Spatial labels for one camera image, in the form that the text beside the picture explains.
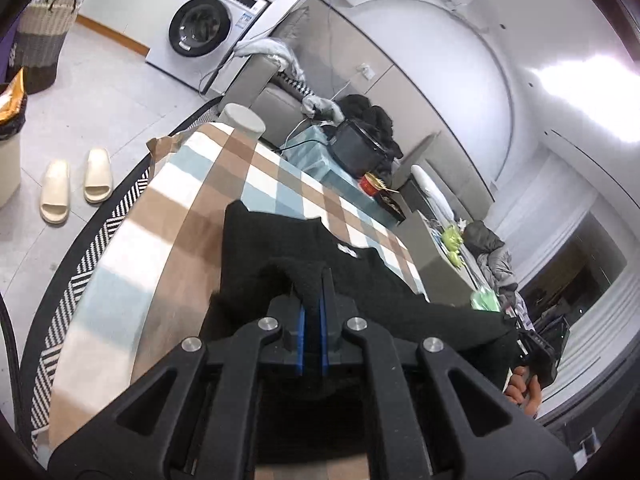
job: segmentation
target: white slipper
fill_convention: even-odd
[[[50,224],[62,224],[69,216],[69,163],[54,160],[44,174],[40,215]]]
[[[84,173],[84,199],[90,204],[107,200],[113,192],[113,176],[109,153],[104,148],[89,152]]]

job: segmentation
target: black and white rug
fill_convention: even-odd
[[[171,135],[198,124],[215,122],[218,116],[214,106],[219,100],[214,99],[200,107]],[[60,263],[34,316],[20,363],[24,420],[27,421],[27,428],[21,429],[27,434],[21,438],[31,442],[34,454],[38,435],[49,427],[51,387],[76,306],[100,256],[129,209],[146,189],[149,161],[150,155],[141,160],[84,226]]]

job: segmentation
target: human hand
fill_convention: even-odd
[[[529,381],[529,387],[524,381],[524,377],[529,374],[529,367],[518,366],[513,375],[509,378],[509,385],[504,391],[507,400],[514,404],[521,405],[525,402],[525,397],[529,394],[529,400],[524,408],[524,414],[534,416],[542,403],[542,388],[538,382],[538,376],[534,375]]]

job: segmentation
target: black cloth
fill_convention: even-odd
[[[348,247],[357,258],[340,250]],[[384,264],[375,248],[356,248],[333,236],[318,219],[249,212],[240,201],[226,208],[220,291],[211,298],[205,338],[232,335],[267,312],[270,301],[293,285],[306,308],[319,304],[321,269],[332,270],[335,291],[352,298],[358,311],[394,336],[420,342],[441,338],[465,359],[480,362],[478,349],[515,330],[502,314],[428,303]],[[504,385],[511,356],[479,371]]]
[[[441,338],[502,389],[517,356],[517,332],[501,314],[428,303],[386,267],[376,249],[344,243],[320,219],[249,212],[240,201],[226,208],[220,291],[211,298],[201,338],[231,336],[263,317],[271,299],[292,288],[307,315],[317,316],[325,266],[332,270],[336,293],[354,299],[365,318],[410,341]],[[265,382],[258,462],[313,462],[364,452],[360,391],[348,384],[336,389],[310,399],[301,398],[295,388]]]
[[[395,158],[402,158],[404,154],[400,146],[394,141],[394,123],[384,108],[372,106],[371,101],[364,95],[351,94],[336,101],[346,119],[359,119],[368,124],[367,133],[382,145],[388,153],[373,173],[388,186],[391,185],[392,162]]]
[[[469,249],[474,258],[477,258],[480,254],[491,254],[504,245],[504,242],[484,225],[482,220],[476,220],[466,226],[462,237],[465,247]]]

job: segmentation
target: laundry basket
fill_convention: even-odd
[[[22,12],[9,56],[8,77],[24,68],[27,94],[53,85],[66,34],[78,16],[78,0],[35,0]]]

